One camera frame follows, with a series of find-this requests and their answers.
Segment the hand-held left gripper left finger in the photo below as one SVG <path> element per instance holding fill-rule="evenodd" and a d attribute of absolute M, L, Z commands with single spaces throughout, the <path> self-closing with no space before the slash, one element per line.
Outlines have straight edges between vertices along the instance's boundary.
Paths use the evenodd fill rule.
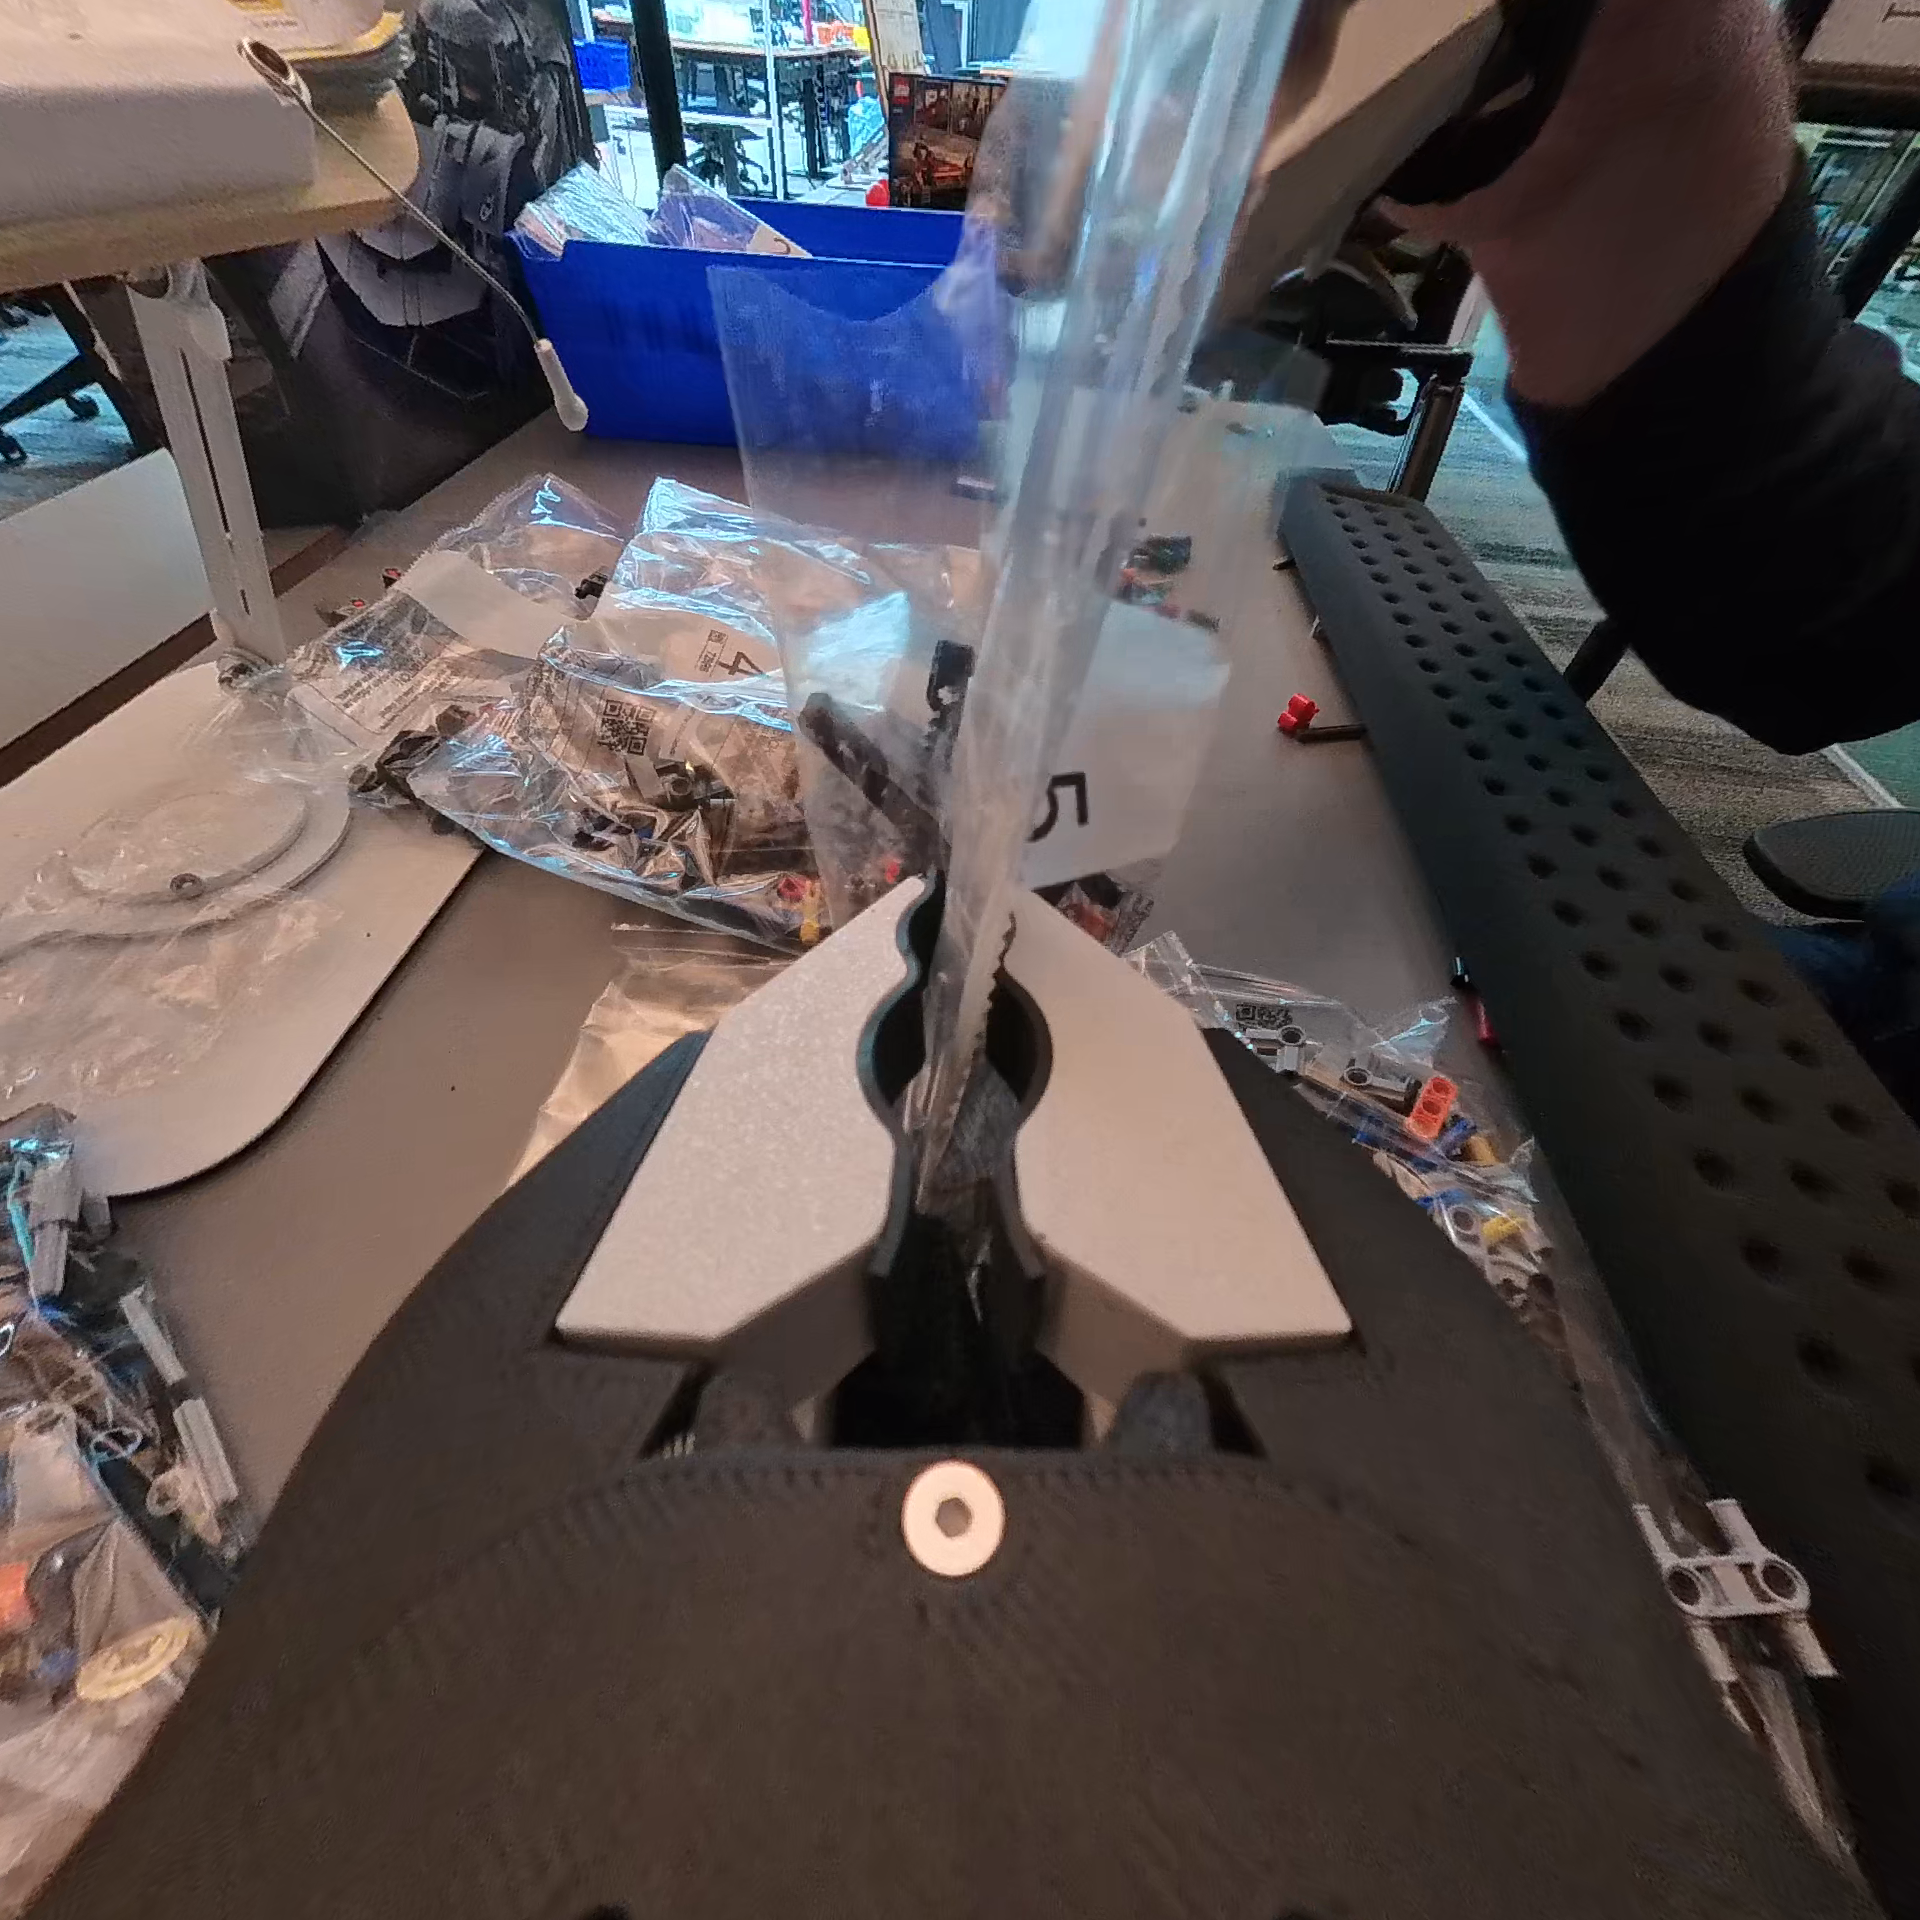
<path fill-rule="evenodd" d="M 556 1317 L 565 1345 L 790 1404 L 865 1361 L 914 1205 L 902 1105 L 939 918 L 939 886 L 904 879 L 715 1023 Z"/>

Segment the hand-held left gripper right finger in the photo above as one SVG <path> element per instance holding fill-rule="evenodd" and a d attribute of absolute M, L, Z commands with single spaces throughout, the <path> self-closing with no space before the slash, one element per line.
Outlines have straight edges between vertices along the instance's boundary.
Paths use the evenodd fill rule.
<path fill-rule="evenodd" d="M 995 976 L 989 1066 L 1016 1098 L 994 1198 L 1032 1343 L 1088 1403 L 1352 1339 L 1201 1026 L 1034 897 Z"/>

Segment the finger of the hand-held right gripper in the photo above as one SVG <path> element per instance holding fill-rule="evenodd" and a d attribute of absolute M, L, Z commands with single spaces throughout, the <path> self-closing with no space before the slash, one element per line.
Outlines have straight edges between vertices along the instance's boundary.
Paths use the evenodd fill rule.
<path fill-rule="evenodd" d="M 1497 2 L 1306 2 L 1218 283 L 1246 321 L 1313 276 L 1390 174 L 1462 109 L 1502 31 Z"/>

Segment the clear lego parts bag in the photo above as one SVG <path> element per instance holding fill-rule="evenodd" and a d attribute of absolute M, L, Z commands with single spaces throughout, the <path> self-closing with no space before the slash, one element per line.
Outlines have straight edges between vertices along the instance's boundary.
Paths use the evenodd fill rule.
<path fill-rule="evenodd" d="M 226 1445 L 73 1119 L 1 1127 L 1 1912 L 200 1668 L 244 1556 Z"/>
<path fill-rule="evenodd" d="M 587 492 L 532 474 L 452 529 L 285 665 L 285 701 L 341 755 L 373 757 L 512 696 L 583 621 L 632 535 Z"/>
<path fill-rule="evenodd" d="M 1220 618 L 1127 601 L 1174 485 L 1188 369 L 1259 141 L 1317 91 L 1345 5 L 1039 5 L 931 287 L 854 309 L 850 269 L 715 269 L 732 424 L 770 589 L 805 828 L 835 918 L 885 873 L 942 889 L 905 1132 L 934 1209 L 983 1150 L 966 1105 L 1020 886 L 1177 836 L 1230 678 Z"/>
<path fill-rule="evenodd" d="M 651 485 L 589 613 L 505 701 L 370 757 L 492 853 L 795 955 L 942 853 L 959 703 L 946 548 Z"/>

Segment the person's right forearm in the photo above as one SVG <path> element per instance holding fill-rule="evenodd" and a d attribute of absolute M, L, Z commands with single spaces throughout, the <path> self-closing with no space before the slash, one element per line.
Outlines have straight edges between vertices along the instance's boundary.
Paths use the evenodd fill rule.
<path fill-rule="evenodd" d="M 1848 319 L 1807 168 L 1702 301 L 1595 397 L 1506 387 L 1608 631 L 1784 757 L 1918 719 L 1918 389 Z"/>

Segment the small lego box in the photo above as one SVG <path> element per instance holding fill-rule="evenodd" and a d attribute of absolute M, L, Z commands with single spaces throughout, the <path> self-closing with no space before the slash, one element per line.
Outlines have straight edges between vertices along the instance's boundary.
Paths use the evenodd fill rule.
<path fill-rule="evenodd" d="M 885 81 L 885 204 L 964 213 L 1004 75 L 896 70 Z"/>

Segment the dark lego set box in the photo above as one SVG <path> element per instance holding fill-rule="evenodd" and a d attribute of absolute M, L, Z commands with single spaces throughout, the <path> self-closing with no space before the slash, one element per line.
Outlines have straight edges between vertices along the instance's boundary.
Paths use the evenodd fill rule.
<path fill-rule="evenodd" d="M 510 235 L 587 158 L 561 2 L 401 5 L 415 215 L 206 265 L 262 527 L 395 513 L 549 409 Z"/>

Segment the lego instruction booklet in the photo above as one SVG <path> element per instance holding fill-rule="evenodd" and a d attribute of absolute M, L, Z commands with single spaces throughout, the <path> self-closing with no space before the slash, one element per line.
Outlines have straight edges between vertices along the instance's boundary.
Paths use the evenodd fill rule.
<path fill-rule="evenodd" d="M 368 104 L 409 54 L 403 5 L 377 2 L 5 2 L 4 91 L 31 97 L 226 84 L 242 45 L 265 49 L 316 104 Z"/>

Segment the person's right hand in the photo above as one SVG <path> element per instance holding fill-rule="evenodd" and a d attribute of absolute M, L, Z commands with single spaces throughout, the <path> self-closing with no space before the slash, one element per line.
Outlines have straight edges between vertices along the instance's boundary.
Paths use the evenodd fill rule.
<path fill-rule="evenodd" d="M 1771 5 L 1603 2 L 1551 115 L 1500 179 L 1451 204 L 1380 207 L 1466 254 L 1500 321 L 1511 391 L 1574 411 L 1661 343 L 1758 236 L 1793 173 L 1792 109 Z"/>

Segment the black clamp with metal rod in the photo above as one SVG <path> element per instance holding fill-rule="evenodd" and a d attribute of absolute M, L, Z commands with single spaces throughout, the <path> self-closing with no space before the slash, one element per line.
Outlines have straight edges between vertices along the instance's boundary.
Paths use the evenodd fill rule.
<path fill-rule="evenodd" d="M 1470 391 L 1474 301 L 1463 253 L 1361 232 L 1319 272 L 1275 280 L 1250 317 L 1212 324 L 1188 380 L 1396 440 L 1390 491 L 1423 501 Z"/>

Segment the small open parts bag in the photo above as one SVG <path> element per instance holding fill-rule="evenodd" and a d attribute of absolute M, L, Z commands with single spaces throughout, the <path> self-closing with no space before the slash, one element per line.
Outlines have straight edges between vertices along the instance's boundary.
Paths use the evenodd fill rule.
<path fill-rule="evenodd" d="M 1549 1211 L 1535 1144 L 1496 1116 L 1487 1092 L 1439 1066 L 1463 1005 L 1427 1001 L 1374 1026 L 1292 982 L 1204 966 L 1174 933 L 1140 942 L 1125 962 L 1352 1140 L 1543 1350 L 1595 1436 L 1722 1710 L 1759 1748 L 1822 1852 L 1857 1867 L 1815 1722 L 1815 1688 L 1838 1672 L 1812 1626 L 1812 1589 L 1738 1501 L 1717 1497 L 1655 1411 L 1591 1262 Z"/>

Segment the black framed sign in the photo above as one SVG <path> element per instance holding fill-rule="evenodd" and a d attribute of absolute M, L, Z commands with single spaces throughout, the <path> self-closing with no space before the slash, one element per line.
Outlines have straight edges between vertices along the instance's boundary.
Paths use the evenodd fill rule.
<path fill-rule="evenodd" d="M 1918 130 L 1918 2 L 1790 5 L 1805 125 Z"/>

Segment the dark perforated panel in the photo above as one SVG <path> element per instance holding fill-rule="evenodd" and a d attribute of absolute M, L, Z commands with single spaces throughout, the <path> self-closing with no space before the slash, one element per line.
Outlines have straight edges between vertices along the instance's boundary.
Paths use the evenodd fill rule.
<path fill-rule="evenodd" d="M 1915 1127 L 1423 505 L 1307 472 L 1275 514 L 1649 1403 L 1810 1580 L 1915 1916 Z"/>

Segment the black office chair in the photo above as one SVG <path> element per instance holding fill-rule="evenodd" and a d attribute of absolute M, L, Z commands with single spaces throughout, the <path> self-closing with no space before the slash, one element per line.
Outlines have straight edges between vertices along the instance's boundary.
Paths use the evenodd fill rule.
<path fill-rule="evenodd" d="M 10 432 L 14 424 L 39 415 L 55 405 L 67 409 L 75 421 L 96 421 L 99 405 L 84 397 L 85 391 L 101 384 L 106 363 L 98 344 L 98 335 L 87 321 L 79 298 L 64 285 L 39 287 L 30 293 L 14 293 L 1 301 L 4 344 L 34 321 L 51 321 L 60 324 L 69 355 L 51 372 L 22 389 L 1 407 L 1 463 L 4 469 L 20 469 L 28 463 L 28 453 Z"/>
<path fill-rule="evenodd" d="M 1918 813 L 1857 808 L 1773 822 L 1742 845 L 1759 886 L 1787 911 L 1859 922 L 1865 909 L 1918 877 Z"/>

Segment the blue plastic bin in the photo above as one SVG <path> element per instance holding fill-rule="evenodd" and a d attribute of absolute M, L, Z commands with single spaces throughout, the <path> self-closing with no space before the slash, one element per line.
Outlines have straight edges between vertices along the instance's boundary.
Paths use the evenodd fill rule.
<path fill-rule="evenodd" d="M 744 208 L 785 253 L 512 236 L 587 435 L 916 464 L 971 454 L 988 372 L 935 291 L 958 211 Z"/>

